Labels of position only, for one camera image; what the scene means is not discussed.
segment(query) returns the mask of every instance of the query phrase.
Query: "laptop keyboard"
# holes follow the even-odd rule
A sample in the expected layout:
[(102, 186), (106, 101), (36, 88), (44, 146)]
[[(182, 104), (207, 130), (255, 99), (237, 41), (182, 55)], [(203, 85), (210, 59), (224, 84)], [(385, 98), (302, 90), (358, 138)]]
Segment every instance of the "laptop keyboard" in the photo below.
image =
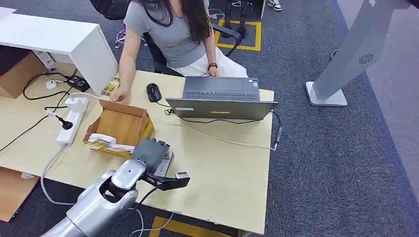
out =
[(185, 99), (207, 100), (257, 100), (257, 93), (212, 92), (187, 90)]

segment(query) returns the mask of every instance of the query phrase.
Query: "long dark hair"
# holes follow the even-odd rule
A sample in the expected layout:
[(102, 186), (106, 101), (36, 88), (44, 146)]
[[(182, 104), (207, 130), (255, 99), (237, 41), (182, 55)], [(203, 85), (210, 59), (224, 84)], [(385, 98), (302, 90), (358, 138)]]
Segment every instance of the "long dark hair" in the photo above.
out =
[[(144, 6), (148, 17), (156, 24), (169, 27), (173, 23), (173, 9), (169, 0), (134, 0)], [(191, 40), (197, 44), (211, 35), (210, 20), (204, 7), (203, 0), (180, 0), (182, 3), (183, 16), (186, 17), (189, 25)], [(162, 19), (151, 16), (148, 10), (158, 10), (163, 12)]]

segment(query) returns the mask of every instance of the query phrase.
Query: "gray t-shirt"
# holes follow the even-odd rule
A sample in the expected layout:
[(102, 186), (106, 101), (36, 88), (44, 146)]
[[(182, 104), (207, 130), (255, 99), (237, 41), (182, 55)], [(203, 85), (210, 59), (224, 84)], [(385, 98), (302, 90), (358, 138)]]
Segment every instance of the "gray t-shirt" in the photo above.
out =
[[(205, 8), (208, 8), (209, 0), (203, 0)], [(151, 16), (167, 24), (170, 18), (167, 13), (148, 10)], [(175, 14), (173, 23), (164, 27), (154, 23), (145, 12), (144, 7), (132, 1), (129, 4), (124, 23), (138, 35), (148, 32), (162, 51), (172, 68), (183, 68), (200, 59), (205, 54), (203, 43), (196, 44), (191, 40), (189, 25), (185, 17), (179, 18)]]

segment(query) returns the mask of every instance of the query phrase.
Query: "speaker grille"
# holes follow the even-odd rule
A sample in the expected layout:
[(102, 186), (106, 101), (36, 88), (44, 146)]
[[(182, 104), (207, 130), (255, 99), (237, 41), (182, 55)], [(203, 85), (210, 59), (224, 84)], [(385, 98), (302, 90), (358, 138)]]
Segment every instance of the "speaker grille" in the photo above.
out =
[(367, 53), (361, 56), (360, 59), (358, 59), (358, 63), (359, 64), (367, 64), (369, 62), (371, 62), (374, 59), (374, 55)]

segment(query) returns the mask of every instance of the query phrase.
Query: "bracelet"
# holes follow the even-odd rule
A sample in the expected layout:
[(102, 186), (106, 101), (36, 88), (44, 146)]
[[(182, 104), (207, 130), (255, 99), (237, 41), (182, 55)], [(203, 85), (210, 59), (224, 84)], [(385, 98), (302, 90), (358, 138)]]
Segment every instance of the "bracelet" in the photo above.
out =
[(210, 64), (208, 65), (207, 70), (209, 71), (211, 67), (216, 67), (216, 68), (218, 68), (218, 65), (217, 65), (216, 63), (210, 63)]

